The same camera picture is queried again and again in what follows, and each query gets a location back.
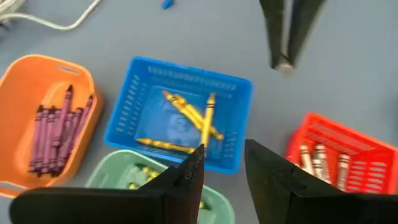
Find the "plastic basket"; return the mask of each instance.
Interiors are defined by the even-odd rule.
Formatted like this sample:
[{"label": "plastic basket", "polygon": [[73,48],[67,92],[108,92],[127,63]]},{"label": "plastic basket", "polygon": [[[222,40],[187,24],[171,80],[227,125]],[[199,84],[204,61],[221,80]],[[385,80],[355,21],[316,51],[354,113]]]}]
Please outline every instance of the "plastic basket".
[{"label": "plastic basket", "polygon": [[[84,106],[94,94],[94,102],[75,148],[62,174],[37,178],[28,173],[35,111],[40,104],[61,107],[65,90],[74,86],[72,109]],[[27,55],[16,60],[0,81],[0,195],[15,197],[24,190],[64,184],[78,170],[100,115],[103,100],[85,68],[43,55]]]},{"label": "plastic basket", "polygon": [[299,147],[307,144],[312,153],[316,143],[326,147],[331,183],[336,186],[338,156],[351,156],[347,192],[394,194],[397,180],[397,148],[347,128],[335,121],[309,113],[293,135],[286,158],[301,164]]},{"label": "plastic basket", "polygon": [[182,95],[202,109],[216,93],[213,125],[223,141],[210,139],[205,168],[227,174],[239,169],[251,102],[250,81],[148,58],[132,59],[105,134],[105,143],[148,156],[181,162],[186,155],[144,146],[135,138],[150,138],[198,147],[200,132],[163,96],[162,90]]},{"label": "plastic basket", "polygon": [[[105,156],[96,166],[89,181],[88,188],[126,189],[128,183],[136,182],[129,175],[129,170],[135,164],[143,164],[159,172],[167,166],[131,150],[118,150]],[[209,215],[199,210],[199,224],[234,224],[234,210],[229,201],[217,191],[203,186],[201,197],[211,207],[215,219],[209,220]]]}]

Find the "white cable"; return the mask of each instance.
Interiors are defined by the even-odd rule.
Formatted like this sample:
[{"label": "white cable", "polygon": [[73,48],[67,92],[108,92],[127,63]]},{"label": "white cable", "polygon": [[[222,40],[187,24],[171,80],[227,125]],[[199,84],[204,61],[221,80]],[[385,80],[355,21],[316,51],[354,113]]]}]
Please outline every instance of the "white cable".
[{"label": "white cable", "polygon": [[93,3],[88,6],[86,11],[79,17],[79,19],[76,20],[76,22],[69,26],[60,26],[29,14],[17,12],[8,13],[10,11],[10,8],[15,4],[20,4],[20,1],[21,0],[0,0],[0,23],[8,19],[27,19],[57,30],[72,30],[78,27],[81,22],[86,19],[88,14],[101,2],[101,0],[94,0]]}]

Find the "gray table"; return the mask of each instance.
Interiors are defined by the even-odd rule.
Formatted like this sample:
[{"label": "gray table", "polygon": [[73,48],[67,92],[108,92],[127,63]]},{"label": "gray table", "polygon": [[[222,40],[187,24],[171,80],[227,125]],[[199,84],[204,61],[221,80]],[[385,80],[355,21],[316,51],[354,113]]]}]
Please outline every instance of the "gray table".
[{"label": "gray table", "polygon": [[[69,24],[89,3],[35,0],[28,1],[27,11]],[[85,66],[105,96],[88,153],[68,186],[84,186],[97,162],[115,150],[103,144],[103,135],[134,55],[251,80],[255,90],[247,138],[279,154],[309,111],[398,145],[398,1],[329,1],[293,78],[268,66],[257,0],[177,0],[166,11],[160,4],[103,1],[77,30],[59,32],[19,21],[0,40],[0,73],[23,55],[51,55]],[[258,223],[244,163],[235,175],[206,171],[205,184],[229,199],[236,223]],[[9,222],[9,203],[0,198],[0,223]]]}]

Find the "blue basket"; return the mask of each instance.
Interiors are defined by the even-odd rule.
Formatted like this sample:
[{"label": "blue basket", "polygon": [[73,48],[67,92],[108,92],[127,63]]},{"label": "blue basket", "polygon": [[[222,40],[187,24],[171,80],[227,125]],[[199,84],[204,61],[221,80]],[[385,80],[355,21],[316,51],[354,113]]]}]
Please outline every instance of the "blue basket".
[{"label": "blue basket", "polygon": [[213,126],[223,141],[211,138],[205,168],[226,174],[239,169],[244,131],[251,102],[251,82],[215,72],[184,67],[144,57],[131,60],[118,101],[105,133],[110,146],[182,162],[186,155],[143,145],[135,139],[150,138],[198,147],[200,131],[163,96],[162,90],[179,94],[204,114],[210,93],[216,93]]}]

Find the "red basket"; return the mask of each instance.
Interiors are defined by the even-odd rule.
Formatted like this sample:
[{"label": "red basket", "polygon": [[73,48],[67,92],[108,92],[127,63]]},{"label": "red basket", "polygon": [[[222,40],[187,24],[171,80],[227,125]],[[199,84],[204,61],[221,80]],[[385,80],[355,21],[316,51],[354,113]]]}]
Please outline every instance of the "red basket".
[{"label": "red basket", "polygon": [[306,144],[310,154],[316,143],[326,147],[331,184],[336,186],[339,154],[351,156],[347,192],[394,194],[398,175],[397,148],[347,128],[335,121],[309,113],[292,136],[286,158],[302,164],[299,147]]}]

